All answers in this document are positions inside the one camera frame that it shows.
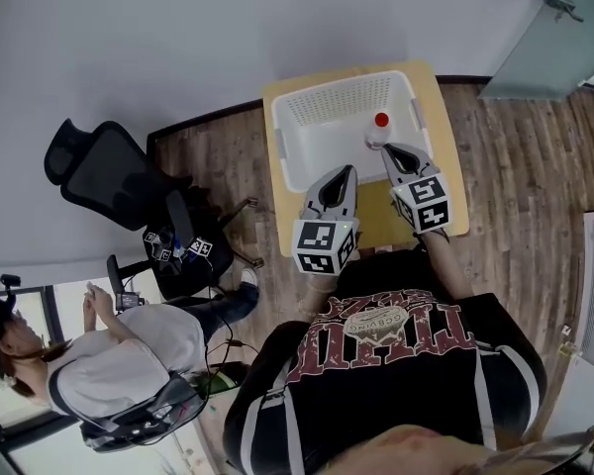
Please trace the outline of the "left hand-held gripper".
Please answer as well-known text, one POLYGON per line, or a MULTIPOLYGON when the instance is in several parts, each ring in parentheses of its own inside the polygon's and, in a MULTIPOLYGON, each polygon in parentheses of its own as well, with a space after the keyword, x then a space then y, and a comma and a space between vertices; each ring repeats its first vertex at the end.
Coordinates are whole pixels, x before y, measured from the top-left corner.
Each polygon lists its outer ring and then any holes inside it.
POLYGON ((352 165, 329 171, 309 188, 292 234, 292 256, 301 273, 339 275, 357 250, 356 190, 352 165))

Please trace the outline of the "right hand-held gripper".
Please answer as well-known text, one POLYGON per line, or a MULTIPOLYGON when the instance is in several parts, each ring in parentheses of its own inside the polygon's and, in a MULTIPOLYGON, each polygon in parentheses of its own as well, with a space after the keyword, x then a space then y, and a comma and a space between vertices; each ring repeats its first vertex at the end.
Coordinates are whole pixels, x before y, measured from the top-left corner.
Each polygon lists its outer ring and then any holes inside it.
POLYGON ((412 230, 423 234, 448 226, 446 177, 443 173, 436 173, 436 166, 429 155, 415 146, 388 143, 382 148, 381 156, 393 185, 390 195, 395 209, 412 230), (427 177, 411 181, 414 176, 427 177))

